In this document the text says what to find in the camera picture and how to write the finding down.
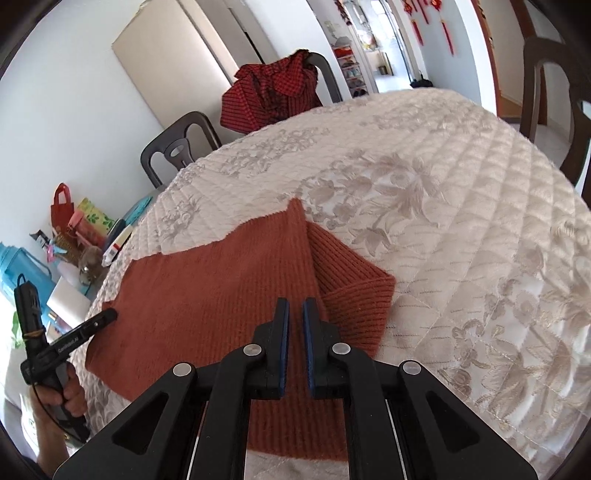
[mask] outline hand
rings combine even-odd
[[[64,398],[66,399],[64,406],[72,416],[81,417],[88,411],[84,388],[80,386],[80,381],[78,380],[78,375],[76,375],[74,366],[68,363],[66,369],[69,381],[64,387]],[[35,389],[37,390],[37,395],[39,395],[39,400],[41,400],[41,403],[43,403],[47,409],[51,406],[57,406],[63,403],[60,393],[56,390],[41,385],[36,385]],[[37,428],[44,428],[51,432],[62,434],[61,430],[53,423],[53,421],[51,421],[51,418],[49,418],[46,411],[43,409],[43,406],[37,400],[37,396],[32,387],[29,389],[29,398],[31,399],[31,404],[33,406],[33,417],[35,418]]]

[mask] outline round table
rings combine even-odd
[[[90,314],[133,259],[220,240],[292,197],[396,277],[377,359],[421,362],[547,478],[591,414],[591,215],[544,154],[457,93],[318,108],[201,158],[143,218]],[[97,431],[127,402],[84,355]],[[259,473],[347,478],[347,467],[249,452],[246,478]]]

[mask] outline chair backrest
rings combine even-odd
[[[308,55],[306,62],[310,65],[314,65],[322,72],[326,86],[329,89],[330,99],[333,103],[342,102],[343,96],[340,94],[339,85],[336,83],[335,74],[330,68],[328,60],[319,53],[311,52],[310,55]]]
[[[207,142],[213,150],[217,150],[222,146],[222,142],[220,142],[216,131],[213,129],[212,123],[205,114],[201,112],[189,112],[187,115],[183,115],[159,136],[154,138],[144,148],[141,154],[140,162],[154,187],[158,188],[162,186],[162,181],[152,167],[152,156],[156,152],[162,153],[164,158],[177,170],[181,170],[194,162],[193,156],[191,155],[191,147],[187,140],[187,131],[191,125],[201,127],[205,138],[207,138]]]
[[[573,185],[579,182],[591,141],[591,119],[583,113],[583,101],[591,102],[591,82],[577,59],[565,44],[548,38],[530,37],[524,48],[523,112],[519,131],[535,140],[540,114],[540,79],[544,63],[559,65],[570,83],[570,106],[574,118],[573,142],[560,170]],[[591,206],[591,174],[587,173],[583,185],[583,200]]]

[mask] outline red gift bag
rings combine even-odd
[[[65,203],[60,203],[60,193],[64,194]],[[72,215],[74,215],[74,204],[70,197],[70,189],[65,183],[60,183],[51,205],[51,226],[57,233],[66,233]]]

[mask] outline red plaid shirt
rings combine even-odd
[[[305,60],[307,50],[269,65],[247,64],[222,95],[220,124],[248,134],[299,113],[322,106],[316,95],[318,72]]]

